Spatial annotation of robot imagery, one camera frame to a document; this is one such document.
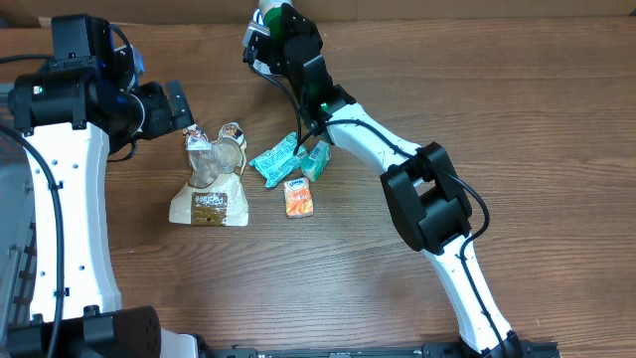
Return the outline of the green lid jar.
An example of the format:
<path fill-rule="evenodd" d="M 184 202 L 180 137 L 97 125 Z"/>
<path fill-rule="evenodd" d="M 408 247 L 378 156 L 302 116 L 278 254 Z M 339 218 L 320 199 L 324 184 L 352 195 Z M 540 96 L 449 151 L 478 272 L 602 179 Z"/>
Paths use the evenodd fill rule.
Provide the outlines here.
<path fill-rule="evenodd" d="M 282 6 L 293 6 L 292 0 L 259 0 L 258 10 L 262 18 L 264 26 L 270 30 L 280 27 L 280 16 L 282 13 Z"/>

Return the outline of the brown white snack bag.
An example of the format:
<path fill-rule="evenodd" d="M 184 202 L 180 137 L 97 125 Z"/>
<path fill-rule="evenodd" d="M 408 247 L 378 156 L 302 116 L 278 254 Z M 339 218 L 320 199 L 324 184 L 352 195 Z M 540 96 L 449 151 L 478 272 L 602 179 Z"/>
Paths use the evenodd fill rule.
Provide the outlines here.
<path fill-rule="evenodd" d="M 249 213 L 241 176 L 246 165 L 246 141 L 239 124 L 224 124 L 215 140 L 197 124 L 184 129 L 183 134 L 193 173 L 172 199 L 169 221 L 245 227 Z"/>

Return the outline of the teal tissue pack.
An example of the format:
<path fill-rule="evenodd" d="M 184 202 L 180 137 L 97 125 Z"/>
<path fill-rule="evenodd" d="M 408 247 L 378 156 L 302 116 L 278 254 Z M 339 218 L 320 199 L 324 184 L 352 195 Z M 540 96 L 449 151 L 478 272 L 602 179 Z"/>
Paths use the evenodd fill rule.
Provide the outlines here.
<path fill-rule="evenodd" d="M 297 133 L 291 132 L 271 149 L 248 162 L 264 178 L 264 187 L 275 188 L 277 184 L 300 168 L 308 157 L 307 149 L 301 145 L 297 151 Z"/>

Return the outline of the small teal white box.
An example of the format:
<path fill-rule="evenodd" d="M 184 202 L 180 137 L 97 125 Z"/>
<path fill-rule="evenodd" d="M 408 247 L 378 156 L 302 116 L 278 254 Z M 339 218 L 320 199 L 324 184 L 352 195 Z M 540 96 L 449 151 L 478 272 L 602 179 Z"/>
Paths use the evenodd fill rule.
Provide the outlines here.
<path fill-rule="evenodd" d="M 301 171 L 311 182 L 316 182 L 331 159 L 330 145 L 320 140 L 301 165 Z"/>

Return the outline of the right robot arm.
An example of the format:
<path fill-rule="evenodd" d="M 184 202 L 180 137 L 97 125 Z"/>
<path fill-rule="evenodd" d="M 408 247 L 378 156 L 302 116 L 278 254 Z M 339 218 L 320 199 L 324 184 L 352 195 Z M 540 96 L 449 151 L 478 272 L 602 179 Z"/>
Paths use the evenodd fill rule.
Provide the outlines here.
<path fill-rule="evenodd" d="M 290 1 L 261 1 L 243 38 L 243 60 L 282 76 L 297 126 L 345 149 L 379 173 L 393 224 L 403 241 L 426 255 L 455 312 L 463 357 L 521 357 L 521 340 L 490 292 L 478 264 L 470 202 L 479 195 L 461 180 L 446 150 L 400 138 L 373 120 L 334 84 L 314 22 Z"/>

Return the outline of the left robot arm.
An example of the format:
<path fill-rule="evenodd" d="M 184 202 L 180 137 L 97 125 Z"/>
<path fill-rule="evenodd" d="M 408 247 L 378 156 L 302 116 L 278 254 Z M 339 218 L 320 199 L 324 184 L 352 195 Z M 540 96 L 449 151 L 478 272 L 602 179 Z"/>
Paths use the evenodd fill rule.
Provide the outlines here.
<path fill-rule="evenodd" d="M 8 135 L 30 165 L 36 277 L 12 357 L 196 357 L 196 337 L 164 329 L 150 306 L 124 308 L 110 261 L 105 169 L 111 154 L 190 126 L 180 83 L 138 81 L 142 61 L 121 30 L 87 14 L 52 20 L 46 69 L 18 77 Z"/>

